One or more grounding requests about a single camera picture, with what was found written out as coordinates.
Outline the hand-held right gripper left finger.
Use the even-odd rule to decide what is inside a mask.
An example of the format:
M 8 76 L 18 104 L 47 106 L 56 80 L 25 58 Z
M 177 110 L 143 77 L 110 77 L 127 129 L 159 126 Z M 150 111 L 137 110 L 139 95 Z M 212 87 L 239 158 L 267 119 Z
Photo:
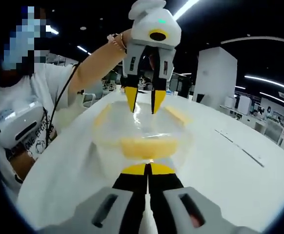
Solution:
M 112 187 L 103 187 L 79 204 L 74 214 L 61 224 L 48 225 L 40 234 L 119 234 L 135 195 L 146 194 L 146 164 L 123 169 Z

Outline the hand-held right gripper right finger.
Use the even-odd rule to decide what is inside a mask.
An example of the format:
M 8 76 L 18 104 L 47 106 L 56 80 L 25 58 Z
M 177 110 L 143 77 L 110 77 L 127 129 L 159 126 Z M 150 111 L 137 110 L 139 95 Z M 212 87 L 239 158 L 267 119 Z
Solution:
M 170 167 L 148 164 L 150 206 L 160 234 L 254 234 L 222 216 L 214 202 L 193 187 L 184 187 Z

